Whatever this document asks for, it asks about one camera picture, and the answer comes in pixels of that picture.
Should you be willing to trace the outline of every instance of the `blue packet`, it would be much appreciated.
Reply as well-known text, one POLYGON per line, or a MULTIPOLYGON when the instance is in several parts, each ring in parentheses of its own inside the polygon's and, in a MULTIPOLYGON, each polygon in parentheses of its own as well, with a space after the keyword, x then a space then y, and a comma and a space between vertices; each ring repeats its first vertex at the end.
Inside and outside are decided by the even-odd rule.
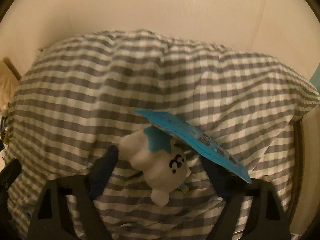
POLYGON ((181 138, 203 157, 224 167, 245 182, 252 183, 247 169, 217 142, 196 127, 168 112, 152 110, 136 110, 136 112, 164 131, 181 138))

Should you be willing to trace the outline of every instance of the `checkered blanket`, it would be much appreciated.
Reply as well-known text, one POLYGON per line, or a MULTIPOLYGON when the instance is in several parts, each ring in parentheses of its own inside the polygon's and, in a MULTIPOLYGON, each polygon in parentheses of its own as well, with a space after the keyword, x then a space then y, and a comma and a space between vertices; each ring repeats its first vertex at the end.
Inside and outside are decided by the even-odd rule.
MULTIPOLYGON (((294 166, 293 126, 319 104, 316 89, 276 58, 150 31, 99 32, 53 44, 22 77, 8 113, 5 161, 23 171, 8 207, 26 236, 48 174, 90 167, 122 136, 149 125, 138 108, 178 114, 241 161, 253 178, 269 176, 286 209, 294 166)), ((176 190, 165 207, 127 162, 119 161, 95 205, 114 239, 204 239, 223 209, 199 155, 180 144, 190 192, 176 190)), ((85 239, 76 200, 76 232, 85 239)), ((241 236, 250 199, 234 238, 241 236)))

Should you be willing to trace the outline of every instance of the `brown wooden edge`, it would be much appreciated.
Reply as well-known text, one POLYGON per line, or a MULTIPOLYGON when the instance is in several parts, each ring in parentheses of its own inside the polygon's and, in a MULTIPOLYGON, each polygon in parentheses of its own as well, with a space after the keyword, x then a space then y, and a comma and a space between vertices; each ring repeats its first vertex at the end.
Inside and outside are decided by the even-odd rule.
POLYGON ((302 119, 300 121, 294 122, 293 124, 293 146, 294 146, 294 168, 293 168, 293 178, 292 178, 292 190, 291 190, 291 200, 289 202, 289 207, 286 211, 289 223, 292 222, 293 216, 296 212, 301 187, 302 187, 302 176, 303 176, 303 166, 304 166, 304 149, 303 149, 303 126, 302 119))

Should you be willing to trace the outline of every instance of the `white bear toy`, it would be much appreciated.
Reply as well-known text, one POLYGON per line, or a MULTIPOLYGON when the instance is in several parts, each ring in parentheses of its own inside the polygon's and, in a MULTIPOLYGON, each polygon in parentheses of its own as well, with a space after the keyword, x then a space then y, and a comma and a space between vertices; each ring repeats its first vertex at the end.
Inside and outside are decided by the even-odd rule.
POLYGON ((175 143, 175 138, 150 126, 123 137, 119 144, 119 159, 143 172, 152 188, 151 199, 158 206, 168 203, 171 191, 179 186, 183 190, 184 180, 190 175, 186 156, 175 143))

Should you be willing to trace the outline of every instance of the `blue star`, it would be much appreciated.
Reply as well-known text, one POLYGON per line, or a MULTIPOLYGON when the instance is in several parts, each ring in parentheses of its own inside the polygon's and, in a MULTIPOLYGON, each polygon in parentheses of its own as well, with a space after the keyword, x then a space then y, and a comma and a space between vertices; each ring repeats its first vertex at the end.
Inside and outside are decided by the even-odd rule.
POLYGON ((171 144, 170 141, 172 136, 161 131, 160 129, 150 126, 143 130, 145 135, 148 137, 149 141, 149 150, 151 152, 156 152, 159 150, 164 150, 167 153, 171 154, 171 144))

